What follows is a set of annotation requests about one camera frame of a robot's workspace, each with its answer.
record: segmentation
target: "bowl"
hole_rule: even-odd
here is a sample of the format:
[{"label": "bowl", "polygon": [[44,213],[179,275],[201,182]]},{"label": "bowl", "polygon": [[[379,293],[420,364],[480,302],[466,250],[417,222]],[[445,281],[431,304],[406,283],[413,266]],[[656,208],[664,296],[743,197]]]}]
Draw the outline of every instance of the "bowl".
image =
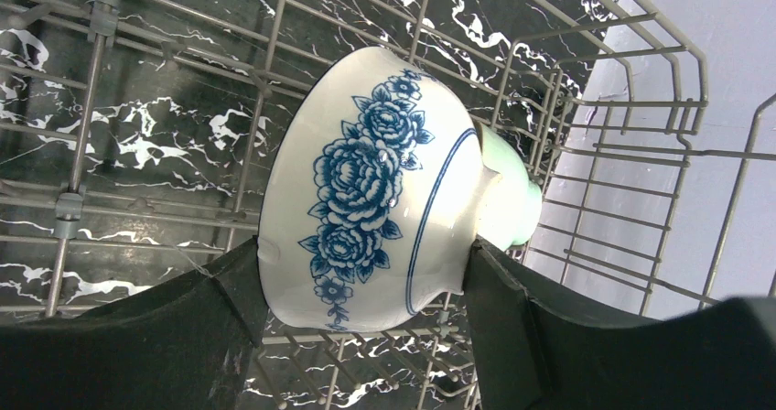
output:
[{"label": "bowl", "polygon": [[450,89],[387,49],[351,53],[278,149],[259,225],[267,304],[290,326],[364,332],[460,293],[496,181]]},{"label": "bowl", "polygon": [[475,122],[485,167],[501,180],[485,195],[478,234],[501,250],[526,243],[542,214],[542,190],[528,178],[517,152],[495,131]]}]

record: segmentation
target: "blue rose pattern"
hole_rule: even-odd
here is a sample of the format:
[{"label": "blue rose pattern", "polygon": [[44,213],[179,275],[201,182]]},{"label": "blue rose pattern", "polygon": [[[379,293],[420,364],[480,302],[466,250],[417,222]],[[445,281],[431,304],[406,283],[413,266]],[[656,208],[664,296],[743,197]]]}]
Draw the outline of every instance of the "blue rose pattern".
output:
[{"label": "blue rose pattern", "polygon": [[313,253],[310,274],[315,294],[331,305],[327,326],[347,330],[342,304],[353,296],[347,284],[365,284],[375,268],[388,269],[383,240],[402,237],[388,219],[402,194],[404,170],[422,168],[413,151],[434,140],[423,129],[426,114],[416,110],[417,81],[428,76],[409,69],[372,89],[372,97],[352,96],[358,122],[342,121],[343,138],[324,146],[313,163],[319,202],[307,213],[318,218],[316,234],[299,241]]}]

